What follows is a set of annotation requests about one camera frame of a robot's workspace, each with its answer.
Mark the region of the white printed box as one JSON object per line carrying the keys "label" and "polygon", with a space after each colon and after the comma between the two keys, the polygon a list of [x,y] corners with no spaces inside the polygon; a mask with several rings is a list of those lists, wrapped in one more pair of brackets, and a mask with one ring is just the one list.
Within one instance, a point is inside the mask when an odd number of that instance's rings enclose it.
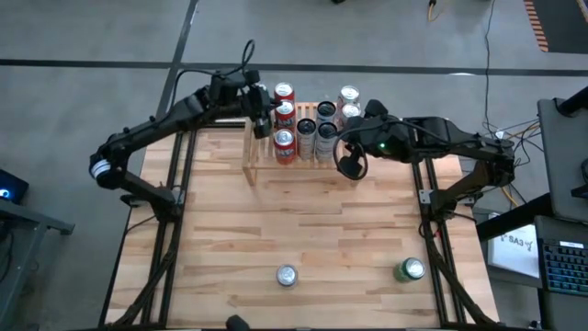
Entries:
{"label": "white printed box", "polygon": [[529,224],[488,241],[488,264],[539,278],[536,227]]}

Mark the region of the black device with blue light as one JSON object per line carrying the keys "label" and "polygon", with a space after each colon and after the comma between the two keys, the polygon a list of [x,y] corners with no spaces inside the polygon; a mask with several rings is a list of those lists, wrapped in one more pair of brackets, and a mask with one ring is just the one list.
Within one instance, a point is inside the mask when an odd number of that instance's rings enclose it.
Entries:
{"label": "black device with blue light", "polygon": [[29,188],[29,183],[0,169],[0,199],[20,205]]}

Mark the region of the white Celsius slim can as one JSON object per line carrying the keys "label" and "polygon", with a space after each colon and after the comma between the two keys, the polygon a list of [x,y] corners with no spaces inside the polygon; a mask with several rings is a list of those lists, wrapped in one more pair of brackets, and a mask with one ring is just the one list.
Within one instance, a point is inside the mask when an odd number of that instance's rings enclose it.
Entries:
{"label": "white Celsius slim can", "polygon": [[336,105],[331,101],[323,101],[316,108],[316,123],[321,125],[324,122],[334,123]]}
{"label": "white Celsius slim can", "polygon": [[312,119],[302,119],[297,124],[297,151],[301,160],[308,161],[315,151],[317,125]]}
{"label": "white Celsius slim can", "polygon": [[323,122],[317,130],[315,157],[321,163],[333,159],[333,148],[337,138],[337,127],[331,122]]}

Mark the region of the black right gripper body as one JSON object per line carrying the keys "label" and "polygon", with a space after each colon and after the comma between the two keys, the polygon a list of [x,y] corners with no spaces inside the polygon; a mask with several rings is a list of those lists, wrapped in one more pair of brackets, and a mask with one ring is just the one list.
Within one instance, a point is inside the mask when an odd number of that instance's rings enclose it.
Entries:
{"label": "black right gripper body", "polygon": [[410,162],[410,136],[403,122],[390,115],[384,105],[370,99],[362,117],[347,120],[339,134],[351,153],[338,159],[338,171],[352,180],[361,180],[368,171],[367,156]]}

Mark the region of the dark keyboard desk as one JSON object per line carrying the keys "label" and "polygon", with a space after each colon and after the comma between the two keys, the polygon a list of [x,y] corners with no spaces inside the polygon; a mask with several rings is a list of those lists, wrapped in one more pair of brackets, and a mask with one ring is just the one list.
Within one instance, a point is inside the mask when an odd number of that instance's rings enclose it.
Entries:
{"label": "dark keyboard desk", "polygon": [[[588,245],[588,226],[546,216],[535,218],[539,274],[541,244],[561,240]],[[588,331],[588,297],[548,291],[543,281],[539,294],[541,323],[548,331]]]}

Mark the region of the silver Diet Coke can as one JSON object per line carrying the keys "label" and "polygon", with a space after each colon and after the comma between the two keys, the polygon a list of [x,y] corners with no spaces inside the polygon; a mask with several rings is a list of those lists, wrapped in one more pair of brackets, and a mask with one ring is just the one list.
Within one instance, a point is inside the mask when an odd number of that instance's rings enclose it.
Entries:
{"label": "silver Diet Coke can", "polygon": [[340,90],[337,105],[342,107],[345,104],[358,104],[359,103],[359,89],[355,86],[343,86]]}
{"label": "silver Diet Coke can", "polygon": [[281,265],[276,272],[277,283],[285,288],[294,287],[299,278],[297,269],[289,264]]}
{"label": "silver Diet Coke can", "polygon": [[344,104],[341,109],[341,123],[343,126],[346,125],[349,119],[353,117],[362,117],[361,108],[352,103]]}

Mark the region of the orange Fanta soda can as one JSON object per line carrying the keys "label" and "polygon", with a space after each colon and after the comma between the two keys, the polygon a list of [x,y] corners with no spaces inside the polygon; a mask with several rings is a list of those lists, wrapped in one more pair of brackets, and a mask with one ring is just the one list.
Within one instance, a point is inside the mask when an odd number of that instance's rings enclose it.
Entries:
{"label": "orange Fanta soda can", "polygon": [[296,124],[296,110],[294,104],[289,100],[283,100],[275,108],[275,125],[278,129],[292,130]]}
{"label": "orange Fanta soda can", "polygon": [[292,84],[288,82],[280,82],[274,88],[274,97],[276,100],[295,100],[295,90]]}
{"label": "orange Fanta soda can", "polygon": [[295,135],[289,129],[280,129],[274,135],[275,157],[279,164],[292,163],[297,155]]}

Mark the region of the grey metal table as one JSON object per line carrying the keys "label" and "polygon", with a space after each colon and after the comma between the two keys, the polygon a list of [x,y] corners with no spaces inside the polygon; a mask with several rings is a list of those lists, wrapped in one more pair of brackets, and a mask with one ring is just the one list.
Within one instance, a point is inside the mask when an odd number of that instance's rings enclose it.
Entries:
{"label": "grey metal table", "polygon": [[13,320],[17,301],[48,230],[71,235],[72,223],[0,200],[0,331]]}

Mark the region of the wooden slatted shelf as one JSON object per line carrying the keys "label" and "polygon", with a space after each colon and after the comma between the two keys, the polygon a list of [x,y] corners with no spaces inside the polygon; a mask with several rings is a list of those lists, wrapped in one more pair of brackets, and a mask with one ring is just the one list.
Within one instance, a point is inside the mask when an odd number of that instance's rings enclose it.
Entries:
{"label": "wooden slatted shelf", "polygon": [[274,146],[274,132],[261,140],[254,137],[254,130],[252,122],[246,118],[243,136],[243,173],[250,186],[255,186],[257,181],[257,173],[263,170],[285,170],[285,171],[336,171],[334,160],[328,162],[317,161],[314,156],[309,160],[301,160],[298,155],[294,160],[287,164],[281,165],[275,158],[276,149]]}

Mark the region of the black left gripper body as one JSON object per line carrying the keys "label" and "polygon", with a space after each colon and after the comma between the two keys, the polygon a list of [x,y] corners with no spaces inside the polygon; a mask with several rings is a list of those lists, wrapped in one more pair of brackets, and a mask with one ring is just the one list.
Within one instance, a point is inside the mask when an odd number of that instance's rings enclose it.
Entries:
{"label": "black left gripper body", "polygon": [[272,131],[271,97],[268,92],[257,86],[257,83],[261,83],[257,70],[244,70],[243,78],[248,88],[247,92],[243,93],[243,114],[253,124],[254,137],[256,139],[266,138]]}

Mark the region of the black mat orange-striped edge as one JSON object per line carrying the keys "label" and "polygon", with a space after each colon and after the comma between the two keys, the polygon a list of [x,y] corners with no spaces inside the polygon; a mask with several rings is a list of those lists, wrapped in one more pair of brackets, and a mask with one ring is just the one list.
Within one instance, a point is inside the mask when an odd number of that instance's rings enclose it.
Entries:
{"label": "black mat orange-striped edge", "polygon": [[588,54],[588,0],[524,0],[543,52]]}

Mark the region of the grey desk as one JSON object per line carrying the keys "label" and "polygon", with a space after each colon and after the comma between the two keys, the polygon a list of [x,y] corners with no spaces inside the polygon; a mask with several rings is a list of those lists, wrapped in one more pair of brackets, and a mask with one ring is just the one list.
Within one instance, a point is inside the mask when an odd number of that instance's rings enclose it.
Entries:
{"label": "grey desk", "polygon": [[537,110],[553,212],[561,219],[588,223],[588,199],[571,194],[585,184],[582,162],[588,159],[588,109],[569,118],[557,111],[553,99],[540,99]]}

